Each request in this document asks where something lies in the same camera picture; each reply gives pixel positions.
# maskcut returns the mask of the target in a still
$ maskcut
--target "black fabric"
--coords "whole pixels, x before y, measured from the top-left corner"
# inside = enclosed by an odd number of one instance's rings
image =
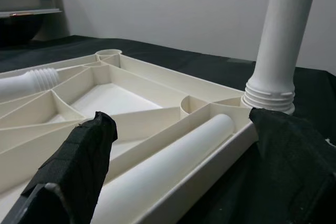
[[[203,55],[125,39],[71,36],[0,50],[0,71],[93,54],[103,49],[244,90],[255,63]],[[294,116],[309,121],[336,143],[336,77],[326,71],[296,68]],[[290,212],[264,165],[256,144],[224,174],[179,223],[286,223]]]
[[[18,224],[69,224],[69,216],[60,199],[52,192],[41,188],[29,204]]]
[[[61,147],[39,168],[22,195],[29,195],[38,184],[55,183],[75,223],[90,223],[116,139],[115,121],[96,112],[93,120],[71,131]]]
[[[252,109],[263,165],[292,223],[336,223],[336,148],[303,119]]]

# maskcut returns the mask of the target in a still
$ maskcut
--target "vertical white pole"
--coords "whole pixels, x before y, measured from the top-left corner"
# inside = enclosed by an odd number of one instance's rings
[[[293,74],[312,0],[269,0],[255,71],[246,83],[246,106],[294,112]]]

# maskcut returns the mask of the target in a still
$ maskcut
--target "white plastic tray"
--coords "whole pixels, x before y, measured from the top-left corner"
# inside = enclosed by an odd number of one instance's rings
[[[233,135],[150,208],[130,215],[129,223],[175,223],[257,139],[250,109],[240,106],[243,92],[118,50],[0,73],[0,78],[47,67],[57,69],[59,85],[0,103],[0,221],[38,167],[95,111],[112,116],[118,128],[105,185],[217,114],[234,122]]]

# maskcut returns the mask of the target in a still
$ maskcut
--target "white wall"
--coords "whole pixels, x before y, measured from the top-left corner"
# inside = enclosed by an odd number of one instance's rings
[[[62,0],[65,17],[58,23],[51,19],[46,31],[55,34],[55,24],[61,24],[70,34],[255,60],[267,4],[268,0]],[[335,20],[336,0],[314,0],[299,66],[336,74]]]

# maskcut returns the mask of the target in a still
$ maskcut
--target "white plastic tube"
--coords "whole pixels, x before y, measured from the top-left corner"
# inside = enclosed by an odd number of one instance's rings
[[[293,74],[312,0],[269,0],[255,71],[242,103],[292,114]]]
[[[24,97],[59,84],[59,76],[55,69],[35,69],[21,76],[0,79],[0,102]]]
[[[100,193],[91,223],[136,222],[233,131],[231,118],[219,114],[112,180]]]

